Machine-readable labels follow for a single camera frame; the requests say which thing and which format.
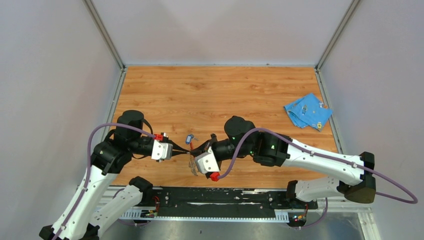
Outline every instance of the blue cloth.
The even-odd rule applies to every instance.
[[[313,93],[285,105],[284,109],[295,126],[302,129],[311,126],[318,131],[324,128],[333,113]]]

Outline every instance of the white panel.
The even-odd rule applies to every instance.
[[[376,170],[418,197],[376,197],[384,240],[424,234],[423,11],[423,1],[362,1],[322,69],[346,153],[374,153]],[[408,198],[380,179],[377,190]]]
[[[314,65],[351,0],[95,0],[126,64]]]
[[[2,1],[0,239],[38,239],[83,177],[119,69],[83,1]]]

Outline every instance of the wood grain surface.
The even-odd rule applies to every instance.
[[[320,89],[311,67],[133,66],[129,67],[114,114],[138,110],[155,133],[165,132],[183,148],[188,134],[197,147],[215,133],[226,139],[224,124],[232,116],[252,121],[256,127],[289,135],[305,144],[336,152],[330,125],[319,132],[293,125],[283,106]],[[222,163],[223,173],[230,160]],[[218,182],[195,176],[190,156],[179,155],[161,163],[133,159],[113,182],[127,185],[140,176],[155,186],[232,187],[285,189],[291,180],[312,180],[324,175],[296,167],[266,167],[250,156],[238,158],[231,173]]]

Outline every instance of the purple cable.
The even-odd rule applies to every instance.
[[[121,124],[121,123],[103,123],[98,125],[96,128],[94,128],[94,130],[91,132],[90,137],[88,138],[88,144],[87,144],[87,172],[85,174],[85,182],[84,182],[84,188],[83,190],[79,193],[78,198],[76,199],[76,202],[73,204],[72,208],[70,209],[68,215],[65,217],[65,219],[63,220],[61,226],[66,226],[66,224],[68,223],[69,219],[71,218],[72,214],[75,212],[75,209],[77,209],[78,204],[80,204],[81,199],[83,198],[84,194],[86,193],[86,191],[84,189],[87,188],[87,186],[89,185],[89,179],[90,179],[90,174],[91,174],[91,150],[92,150],[92,141],[94,138],[94,134],[101,128],[104,127],[108,127],[108,126],[116,126],[116,127],[122,127],[122,128],[126,128],[126,129],[130,129],[136,132],[139,132],[141,134],[145,134],[151,138],[154,138],[155,135],[143,131],[139,128],[130,126],[130,125],[126,125],[126,124]],[[51,240],[56,240],[59,235],[62,232],[62,228],[59,228],[56,232],[56,234],[53,236],[53,238]]]
[[[305,153],[311,154],[311,152],[312,152],[311,150],[308,150],[306,148],[303,148],[303,147],[301,147],[301,146],[299,146],[299,145],[291,142],[290,140],[285,139],[284,137],[278,135],[277,133],[275,133],[275,132],[273,132],[271,130],[268,130],[268,129],[263,128],[263,127],[253,128],[253,129],[249,130],[248,132],[246,132],[246,134],[240,139],[240,142],[238,143],[237,147],[235,148],[235,151],[234,151],[234,154],[232,156],[231,163],[228,166],[228,169],[225,171],[224,174],[218,176],[218,179],[223,179],[223,178],[225,178],[230,173],[231,169],[234,166],[234,163],[236,162],[237,155],[239,154],[239,151],[240,151],[240,148],[242,147],[243,142],[248,138],[248,136],[250,134],[252,134],[254,132],[257,132],[257,131],[264,131],[266,133],[269,133],[271,135],[274,135],[277,138],[279,138],[280,140],[284,141],[285,143],[287,143],[287,144],[289,144],[289,145],[291,145],[291,146],[293,146],[293,147],[295,147],[295,148],[297,148],[297,149],[299,149],[301,151],[304,151]],[[322,153],[313,153],[313,155],[314,156],[321,157],[321,158],[326,158],[326,159],[334,160],[334,161],[337,161],[337,162],[341,162],[341,163],[350,165],[352,167],[355,166],[355,163],[354,162],[347,161],[347,160],[344,160],[344,159],[341,159],[341,158],[338,158],[338,157],[329,156],[329,155],[322,154]],[[383,197],[386,197],[386,198],[389,198],[389,199],[398,200],[400,202],[407,203],[407,204],[416,204],[416,203],[418,203],[418,198],[411,191],[409,191],[406,187],[402,186],[401,184],[399,184],[395,180],[389,178],[388,176],[385,176],[382,173],[379,173],[378,171],[375,171],[375,170],[373,170],[371,168],[368,168],[366,166],[356,165],[355,167],[357,167],[359,169],[362,169],[362,170],[365,170],[367,172],[370,172],[372,174],[375,174],[375,175],[379,176],[380,178],[386,180],[387,182],[395,185],[400,190],[402,190],[406,194],[408,194],[412,198],[412,200],[403,199],[403,198],[400,198],[400,197],[397,197],[397,196],[393,196],[393,195],[389,195],[389,194],[382,193],[382,192],[376,192],[375,193],[376,195],[380,195],[380,196],[383,196]]]
[[[122,190],[124,190],[125,188],[121,188],[121,189],[119,189],[118,191],[116,191],[115,192],[115,195],[113,195],[113,197],[112,197],[112,199],[114,199],[117,195],[118,195],[118,193],[120,192],[120,191],[122,191]],[[144,225],[147,225],[148,223],[150,223],[150,221],[149,222],[145,222],[145,223],[129,223],[129,222],[126,222],[126,221],[124,221],[124,220],[121,220],[121,219],[119,219],[118,218],[118,220],[117,220],[119,223],[121,223],[121,224],[123,224],[123,225],[127,225],[127,226],[132,226],[132,227],[140,227],[140,226],[144,226]]]

